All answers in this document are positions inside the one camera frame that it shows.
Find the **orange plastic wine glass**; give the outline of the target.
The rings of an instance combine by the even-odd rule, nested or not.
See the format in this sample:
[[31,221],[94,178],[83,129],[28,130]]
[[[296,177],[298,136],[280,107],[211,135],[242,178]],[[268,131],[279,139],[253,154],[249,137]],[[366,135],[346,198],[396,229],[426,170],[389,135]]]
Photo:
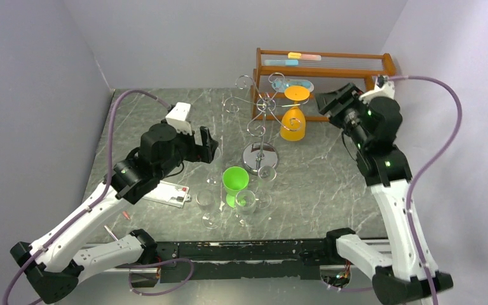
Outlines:
[[293,104],[281,119],[280,136],[287,141],[297,142],[306,134],[306,118],[300,106],[309,101],[310,92],[304,86],[289,86],[284,94]]

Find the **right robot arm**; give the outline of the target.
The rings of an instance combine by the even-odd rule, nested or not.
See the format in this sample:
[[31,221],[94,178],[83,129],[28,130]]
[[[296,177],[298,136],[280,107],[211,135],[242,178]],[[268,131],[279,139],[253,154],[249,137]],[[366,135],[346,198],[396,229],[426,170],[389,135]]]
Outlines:
[[318,112],[355,144],[357,167],[379,206],[391,249],[384,255],[352,230],[337,229],[326,237],[326,260],[355,265],[382,304],[426,304],[451,289],[452,276],[439,270],[427,247],[409,192],[409,162],[394,143],[402,115],[393,93],[385,86],[363,92],[350,83],[315,100]]

